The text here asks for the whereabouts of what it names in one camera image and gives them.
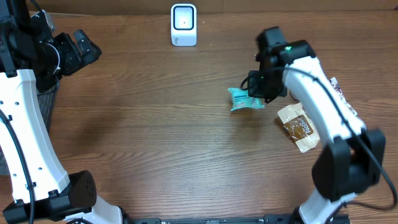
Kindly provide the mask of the teal snack wrapper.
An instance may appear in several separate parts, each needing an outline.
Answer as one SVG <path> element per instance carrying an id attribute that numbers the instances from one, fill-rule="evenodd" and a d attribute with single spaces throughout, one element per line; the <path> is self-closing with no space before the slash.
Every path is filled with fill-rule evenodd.
<path id="1" fill-rule="evenodd" d="M 254 98 L 248 95 L 247 90 L 240 88 L 228 88 L 228 92 L 231 94 L 232 108 L 231 111 L 240 109 L 264 109 L 265 105 L 260 99 Z"/>

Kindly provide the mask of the beige dried food pouch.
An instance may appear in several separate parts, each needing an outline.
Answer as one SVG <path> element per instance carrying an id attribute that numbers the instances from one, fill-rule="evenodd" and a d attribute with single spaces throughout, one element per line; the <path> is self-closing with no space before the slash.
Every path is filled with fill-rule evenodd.
<path id="1" fill-rule="evenodd" d="M 332 142 L 336 137 L 350 138 L 344 120 L 356 134 L 365 127 L 326 78 L 314 81 L 299 75 L 288 77 L 286 81 L 300 101 L 282 108 L 277 114 L 301 152 L 313 149 L 319 142 Z"/>

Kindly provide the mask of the green lid jar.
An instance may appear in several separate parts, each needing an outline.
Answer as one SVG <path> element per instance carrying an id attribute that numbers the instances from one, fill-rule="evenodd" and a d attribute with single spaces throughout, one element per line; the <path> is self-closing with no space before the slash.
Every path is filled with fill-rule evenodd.
<path id="1" fill-rule="evenodd" d="M 290 95 L 295 101 L 300 101 L 292 90 L 290 90 Z"/>

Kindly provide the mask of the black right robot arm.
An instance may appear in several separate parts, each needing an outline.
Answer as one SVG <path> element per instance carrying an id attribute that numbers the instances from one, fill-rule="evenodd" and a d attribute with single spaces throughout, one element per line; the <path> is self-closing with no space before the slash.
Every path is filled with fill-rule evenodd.
<path id="1" fill-rule="evenodd" d="M 265 223 L 348 223 L 342 207 L 378 184 L 386 139 L 381 130 L 366 125 L 340 100 L 305 40 L 287 42 L 278 27 L 262 31 L 257 39 L 258 70 L 243 84 L 248 95 L 270 103 L 291 90 L 314 123 L 323 150 L 312 168 L 315 190 L 290 215 L 266 215 Z"/>

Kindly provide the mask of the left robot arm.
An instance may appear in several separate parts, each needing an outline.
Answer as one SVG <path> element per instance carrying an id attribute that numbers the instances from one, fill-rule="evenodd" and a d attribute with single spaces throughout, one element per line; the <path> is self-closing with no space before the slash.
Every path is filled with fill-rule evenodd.
<path id="1" fill-rule="evenodd" d="M 30 15 L 25 1 L 1 1 L 1 149 L 14 199 L 3 211 L 8 223 L 131 221 L 97 194 L 89 171 L 63 168 L 38 102 L 100 55 L 82 30 L 53 36 L 43 10 Z"/>

